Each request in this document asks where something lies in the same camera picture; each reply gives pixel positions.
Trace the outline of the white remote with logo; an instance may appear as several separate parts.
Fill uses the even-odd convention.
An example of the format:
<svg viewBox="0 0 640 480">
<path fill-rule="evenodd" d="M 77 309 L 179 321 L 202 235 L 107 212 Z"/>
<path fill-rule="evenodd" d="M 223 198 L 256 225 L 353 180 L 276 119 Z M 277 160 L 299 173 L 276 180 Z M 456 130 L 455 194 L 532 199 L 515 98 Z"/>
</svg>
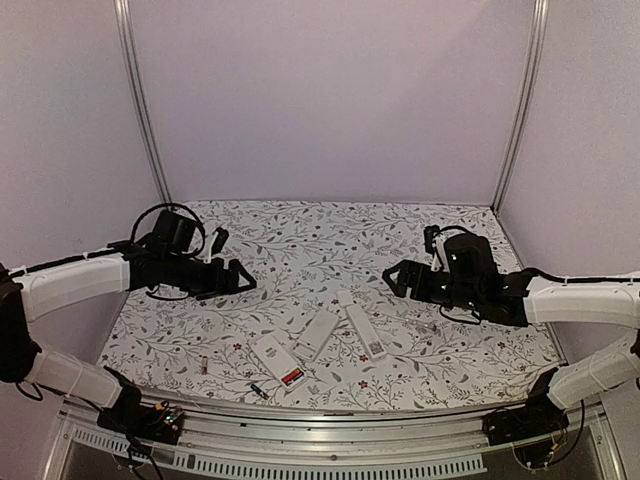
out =
<svg viewBox="0 0 640 480">
<path fill-rule="evenodd" d="M 305 370 L 273 335 L 267 334 L 254 339 L 250 343 L 250 348 L 267 371 L 285 390 L 291 391 L 300 386 L 307 379 Z M 282 384 L 281 378 L 294 368 L 302 369 L 305 372 L 305 376 L 297 385 L 294 385 L 292 388 L 286 388 Z"/>
</svg>

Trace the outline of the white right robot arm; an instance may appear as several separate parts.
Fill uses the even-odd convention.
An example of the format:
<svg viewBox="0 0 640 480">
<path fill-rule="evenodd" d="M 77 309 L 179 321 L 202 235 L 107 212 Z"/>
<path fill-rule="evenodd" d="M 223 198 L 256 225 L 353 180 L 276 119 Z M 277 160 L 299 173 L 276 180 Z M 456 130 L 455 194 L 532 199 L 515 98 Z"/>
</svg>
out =
<svg viewBox="0 0 640 480">
<path fill-rule="evenodd" d="M 589 357 L 540 376 L 517 415 L 537 436 L 565 410 L 639 376 L 639 275 L 560 277 L 537 268 L 500 273 L 489 240 L 463 227 L 424 231 L 430 264 L 402 260 L 382 273 L 400 298 L 470 312 L 483 321 L 524 328 L 551 323 L 612 324 L 626 334 Z"/>
</svg>

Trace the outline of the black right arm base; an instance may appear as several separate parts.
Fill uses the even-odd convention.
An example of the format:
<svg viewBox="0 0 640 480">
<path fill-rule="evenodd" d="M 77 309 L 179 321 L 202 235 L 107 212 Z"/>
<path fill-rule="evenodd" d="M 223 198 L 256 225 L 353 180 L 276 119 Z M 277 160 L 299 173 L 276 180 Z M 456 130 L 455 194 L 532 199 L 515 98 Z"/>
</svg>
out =
<svg viewBox="0 0 640 480">
<path fill-rule="evenodd" d="M 497 408 L 482 417 L 482 432 L 490 446 L 547 435 L 546 440 L 515 449 L 516 460 L 528 469 L 537 470 L 552 463 L 569 426 L 565 411 L 548 397 L 550 382 L 557 372 L 557 367 L 544 372 L 522 406 Z"/>
</svg>

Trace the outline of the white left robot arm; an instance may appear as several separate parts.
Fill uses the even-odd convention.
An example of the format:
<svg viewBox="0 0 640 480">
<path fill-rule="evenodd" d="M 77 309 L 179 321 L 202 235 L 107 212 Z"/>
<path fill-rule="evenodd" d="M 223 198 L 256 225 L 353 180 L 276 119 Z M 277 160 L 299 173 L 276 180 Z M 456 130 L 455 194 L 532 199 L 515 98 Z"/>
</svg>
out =
<svg viewBox="0 0 640 480">
<path fill-rule="evenodd" d="M 110 294 L 160 286 L 177 289 L 181 298 L 207 300 L 256 288 L 257 282 L 237 259 L 219 258 L 229 233 L 219 227 L 208 235 L 189 207 L 160 203 L 139 219 L 157 216 L 153 228 L 139 235 L 134 222 L 127 239 L 105 248 L 33 267 L 1 270 L 1 380 L 28 383 L 73 396 L 108 410 L 128 434 L 148 426 L 140 392 L 126 377 L 72 356 L 43 349 L 29 325 L 71 305 Z"/>
</svg>

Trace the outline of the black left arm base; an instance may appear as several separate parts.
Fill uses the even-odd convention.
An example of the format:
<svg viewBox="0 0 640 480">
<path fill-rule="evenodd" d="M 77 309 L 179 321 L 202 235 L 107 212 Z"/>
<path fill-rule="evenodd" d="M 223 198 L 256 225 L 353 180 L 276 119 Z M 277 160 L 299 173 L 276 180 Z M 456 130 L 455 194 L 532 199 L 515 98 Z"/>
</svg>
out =
<svg viewBox="0 0 640 480">
<path fill-rule="evenodd" d="M 167 400 L 154 406 L 143 405 L 141 391 L 133 382 L 110 367 L 105 370 L 118 381 L 122 390 L 112 407 L 100 408 L 97 425 L 136 439 L 177 445 L 184 424 L 184 410 Z"/>
</svg>

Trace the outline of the white remote control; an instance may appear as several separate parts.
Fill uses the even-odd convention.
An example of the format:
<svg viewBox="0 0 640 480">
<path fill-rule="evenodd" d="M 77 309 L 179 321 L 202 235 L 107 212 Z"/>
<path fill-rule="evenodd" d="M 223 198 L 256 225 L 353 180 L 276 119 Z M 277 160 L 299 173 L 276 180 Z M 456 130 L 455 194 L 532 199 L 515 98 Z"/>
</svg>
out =
<svg viewBox="0 0 640 480">
<path fill-rule="evenodd" d="M 319 311 L 306 325 L 300 337 L 293 343 L 291 352 L 304 361 L 313 361 L 320 354 L 340 321 L 338 315 L 327 310 Z"/>
</svg>

